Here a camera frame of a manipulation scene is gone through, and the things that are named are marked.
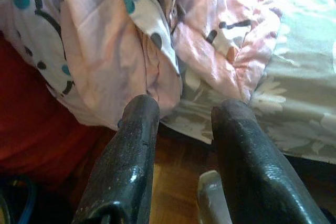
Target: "gray floral fabric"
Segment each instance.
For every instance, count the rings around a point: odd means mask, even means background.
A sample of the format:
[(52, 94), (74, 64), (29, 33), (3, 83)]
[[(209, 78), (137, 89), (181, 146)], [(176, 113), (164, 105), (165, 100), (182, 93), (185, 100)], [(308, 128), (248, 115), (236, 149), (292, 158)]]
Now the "gray floral fabric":
[[(336, 0), (290, 0), (250, 106), (286, 154), (336, 164)], [(225, 97), (181, 62), (180, 105), (162, 122), (206, 143)]]

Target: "red cushion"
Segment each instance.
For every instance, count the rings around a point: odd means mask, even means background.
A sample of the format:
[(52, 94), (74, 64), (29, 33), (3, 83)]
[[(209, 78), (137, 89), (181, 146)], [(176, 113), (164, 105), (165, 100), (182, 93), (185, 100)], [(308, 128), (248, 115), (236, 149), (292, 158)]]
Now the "red cushion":
[(0, 174), (58, 185), (103, 128), (79, 124), (49, 93), (39, 72), (0, 38)]

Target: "bedsheet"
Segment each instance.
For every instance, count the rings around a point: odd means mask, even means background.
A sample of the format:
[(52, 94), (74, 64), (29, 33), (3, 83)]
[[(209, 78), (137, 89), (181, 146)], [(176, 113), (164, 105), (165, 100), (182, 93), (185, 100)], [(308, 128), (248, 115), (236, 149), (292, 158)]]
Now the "bedsheet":
[[(181, 103), (162, 122), (209, 144), (211, 107), (226, 97), (180, 66)], [(250, 106), (285, 154), (336, 164), (336, 0), (289, 0)]]

